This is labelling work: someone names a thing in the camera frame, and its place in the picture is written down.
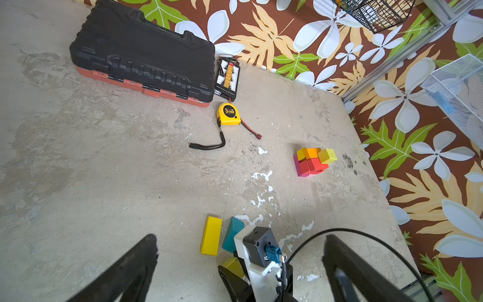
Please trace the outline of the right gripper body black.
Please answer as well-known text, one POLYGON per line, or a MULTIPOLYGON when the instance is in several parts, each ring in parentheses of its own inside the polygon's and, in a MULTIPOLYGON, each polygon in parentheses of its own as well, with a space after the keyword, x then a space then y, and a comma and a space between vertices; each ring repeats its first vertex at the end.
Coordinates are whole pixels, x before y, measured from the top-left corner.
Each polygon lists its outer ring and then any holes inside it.
POLYGON ((293 295, 293 270, 292 265, 286 265, 284 269, 286 285, 283 289, 282 268, 279 264, 271 264, 265 269, 258 270, 255 269, 255 266, 247 268, 244 262, 244 271, 250 280, 255 301, 297 301, 293 295))

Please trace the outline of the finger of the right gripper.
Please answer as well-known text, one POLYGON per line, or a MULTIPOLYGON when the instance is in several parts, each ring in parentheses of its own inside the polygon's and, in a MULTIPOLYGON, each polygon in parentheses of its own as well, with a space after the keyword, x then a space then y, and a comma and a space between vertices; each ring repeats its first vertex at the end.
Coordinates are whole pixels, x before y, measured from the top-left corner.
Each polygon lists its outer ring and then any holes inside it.
POLYGON ((241 279, 235 280, 231 278, 222 278, 222 277, 221 277, 221 280, 225 285, 225 288, 227 289, 230 300, 232 302, 255 301, 254 292, 246 272, 245 272, 245 280, 241 280, 241 279))

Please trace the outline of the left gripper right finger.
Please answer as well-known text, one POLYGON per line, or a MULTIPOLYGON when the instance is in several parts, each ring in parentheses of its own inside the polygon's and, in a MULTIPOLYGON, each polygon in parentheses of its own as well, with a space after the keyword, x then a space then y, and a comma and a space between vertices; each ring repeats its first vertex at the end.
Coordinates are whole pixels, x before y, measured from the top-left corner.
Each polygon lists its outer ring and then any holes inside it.
POLYGON ((328 235, 322 262, 335 301, 410 301, 337 236, 328 235))

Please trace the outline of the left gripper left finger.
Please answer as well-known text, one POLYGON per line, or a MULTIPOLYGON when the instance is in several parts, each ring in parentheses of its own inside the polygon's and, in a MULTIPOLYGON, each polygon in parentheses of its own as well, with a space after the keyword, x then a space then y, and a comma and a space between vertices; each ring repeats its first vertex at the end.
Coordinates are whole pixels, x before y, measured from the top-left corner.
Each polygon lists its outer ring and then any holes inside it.
POLYGON ((145 301, 157 259, 157 238, 148 234, 69 300, 145 301))

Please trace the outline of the lime green cube front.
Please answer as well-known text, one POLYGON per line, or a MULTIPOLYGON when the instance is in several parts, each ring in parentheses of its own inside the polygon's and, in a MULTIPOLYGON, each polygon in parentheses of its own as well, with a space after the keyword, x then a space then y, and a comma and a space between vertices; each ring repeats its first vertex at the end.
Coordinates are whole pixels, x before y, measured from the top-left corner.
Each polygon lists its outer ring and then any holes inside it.
POLYGON ((245 271, 237 257, 230 257, 218 266, 222 278, 245 280, 245 271))

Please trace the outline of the lime green cube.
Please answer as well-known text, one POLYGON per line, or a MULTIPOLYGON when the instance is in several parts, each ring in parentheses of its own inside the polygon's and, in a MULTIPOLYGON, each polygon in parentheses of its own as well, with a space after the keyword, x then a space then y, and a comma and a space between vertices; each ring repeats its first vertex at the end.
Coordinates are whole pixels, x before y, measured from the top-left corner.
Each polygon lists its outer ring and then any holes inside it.
POLYGON ((326 165, 329 165, 338 159, 335 151, 331 148, 325 148, 319 151, 318 158, 322 164, 326 164, 326 165))
POLYGON ((222 278, 245 280, 245 271, 237 257, 230 257, 218 266, 222 278))

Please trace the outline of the yellow rectangular block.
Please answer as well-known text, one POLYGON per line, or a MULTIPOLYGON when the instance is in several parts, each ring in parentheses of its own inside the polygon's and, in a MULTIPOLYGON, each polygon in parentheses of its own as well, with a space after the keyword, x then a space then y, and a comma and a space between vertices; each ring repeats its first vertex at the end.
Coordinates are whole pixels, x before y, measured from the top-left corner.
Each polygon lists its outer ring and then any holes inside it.
POLYGON ((223 220, 221 218, 209 216, 206 220, 200 253, 204 255, 217 256, 223 220))

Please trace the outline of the teal block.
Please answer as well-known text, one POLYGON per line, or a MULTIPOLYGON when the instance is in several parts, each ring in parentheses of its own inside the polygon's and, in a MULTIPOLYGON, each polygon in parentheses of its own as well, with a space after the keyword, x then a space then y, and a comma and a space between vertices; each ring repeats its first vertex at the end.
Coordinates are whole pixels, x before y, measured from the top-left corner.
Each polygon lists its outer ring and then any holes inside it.
POLYGON ((244 228, 245 224, 243 221, 232 217, 223 240, 222 248, 233 254, 236 251, 235 236, 244 228))

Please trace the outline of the red arch block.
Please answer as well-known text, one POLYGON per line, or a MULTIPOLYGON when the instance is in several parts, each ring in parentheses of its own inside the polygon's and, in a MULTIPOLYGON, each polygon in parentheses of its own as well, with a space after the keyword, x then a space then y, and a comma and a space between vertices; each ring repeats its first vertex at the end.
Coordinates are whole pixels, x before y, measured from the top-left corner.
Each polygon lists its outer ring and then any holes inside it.
POLYGON ((310 175, 316 175, 316 174, 310 174, 309 173, 309 168, 308 168, 306 161, 300 162, 300 168, 301 168, 303 174, 309 174, 309 176, 310 175))

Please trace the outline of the magenta block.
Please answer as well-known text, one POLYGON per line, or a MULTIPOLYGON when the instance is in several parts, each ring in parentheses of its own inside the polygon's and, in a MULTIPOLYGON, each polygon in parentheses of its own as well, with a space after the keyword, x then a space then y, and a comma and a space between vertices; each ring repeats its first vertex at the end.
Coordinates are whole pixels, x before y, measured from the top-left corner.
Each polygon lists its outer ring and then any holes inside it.
POLYGON ((309 174, 303 174, 302 173, 302 170, 300 168, 300 162, 298 160, 298 156, 294 155, 293 158, 294 158, 294 163, 295 163, 295 166, 296 166, 296 171, 297 171, 298 177, 308 177, 309 174))

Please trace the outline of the yellow arch block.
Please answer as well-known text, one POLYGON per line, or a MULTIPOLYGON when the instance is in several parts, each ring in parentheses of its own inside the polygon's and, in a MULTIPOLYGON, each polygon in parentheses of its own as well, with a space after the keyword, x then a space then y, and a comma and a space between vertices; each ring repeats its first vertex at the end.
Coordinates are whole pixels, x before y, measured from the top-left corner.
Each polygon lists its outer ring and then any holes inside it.
POLYGON ((299 162, 305 161, 307 159, 307 148, 299 149, 296 155, 299 162))

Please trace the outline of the orange block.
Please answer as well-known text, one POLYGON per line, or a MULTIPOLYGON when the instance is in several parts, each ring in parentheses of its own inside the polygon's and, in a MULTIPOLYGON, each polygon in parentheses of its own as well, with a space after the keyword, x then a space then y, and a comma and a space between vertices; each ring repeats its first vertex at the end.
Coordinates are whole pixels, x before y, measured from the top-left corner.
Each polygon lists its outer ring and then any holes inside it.
POLYGON ((319 156, 318 154, 321 152, 320 148, 305 148, 304 149, 304 156, 305 159, 317 159, 319 156))

